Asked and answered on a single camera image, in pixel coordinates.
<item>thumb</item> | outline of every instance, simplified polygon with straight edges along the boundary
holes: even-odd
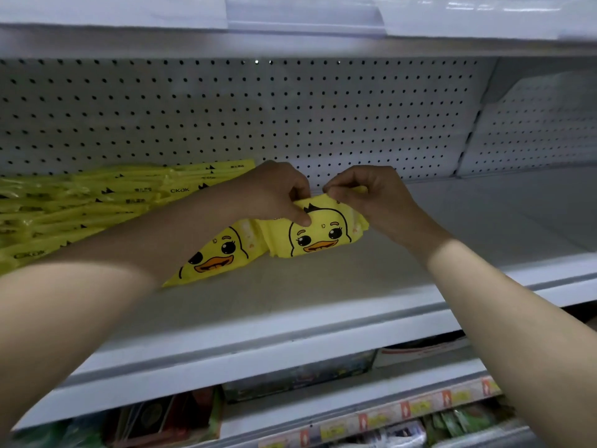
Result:
[[[367,200],[367,194],[360,194],[347,187],[330,187],[327,194],[330,198],[347,204],[360,213],[363,212],[363,205]]]
[[[296,204],[289,203],[284,213],[284,218],[289,219],[291,222],[301,226],[311,225],[311,217],[303,211],[302,208]]]

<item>pegboard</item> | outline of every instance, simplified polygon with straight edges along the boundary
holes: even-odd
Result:
[[[486,105],[459,175],[581,164],[597,160],[597,73],[520,80]]]
[[[452,175],[493,58],[0,61],[0,173],[290,161]]]

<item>forearm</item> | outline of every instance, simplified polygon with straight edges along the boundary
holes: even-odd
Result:
[[[0,408],[11,410],[0,412],[0,436],[235,221],[221,191],[202,190],[0,278]]]
[[[475,351],[546,441],[592,443],[597,335],[427,220],[407,248],[425,265]]]

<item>shelf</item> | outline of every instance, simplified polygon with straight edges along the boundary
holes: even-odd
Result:
[[[595,40],[595,0],[1,0],[0,23],[454,39]]]
[[[482,179],[409,187],[447,229],[547,300],[593,300],[597,255],[480,193]],[[18,427],[457,329],[427,273],[370,231],[348,247],[291,260],[262,257],[148,297]]]
[[[593,166],[530,171],[470,179],[482,192],[541,222],[575,245],[597,251],[597,184]]]
[[[445,390],[453,390],[448,397]],[[472,348],[446,352],[413,362],[373,369],[362,376],[336,380],[227,406],[221,439],[227,445],[247,440],[251,448],[267,440],[292,439],[292,434],[309,429],[311,444],[321,443],[319,427],[332,422],[346,428],[345,434],[362,432],[359,414],[382,414],[387,425],[436,412],[455,405],[478,401],[501,393]],[[369,417],[369,429],[375,426]]]

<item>hand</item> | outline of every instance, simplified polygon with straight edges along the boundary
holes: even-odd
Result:
[[[301,226],[311,224],[309,215],[293,204],[311,196],[309,181],[287,162],[264,162],[220,186],[233,195],[237,218],[287,218]]]
[[[368,193],[350,189],[359,185],[366,186]],[[391,166],[351,166],[324,185],[324,191],[363,214],[373,227],[407,248],[418,240],[418,233],[445,233],[415,203]]]

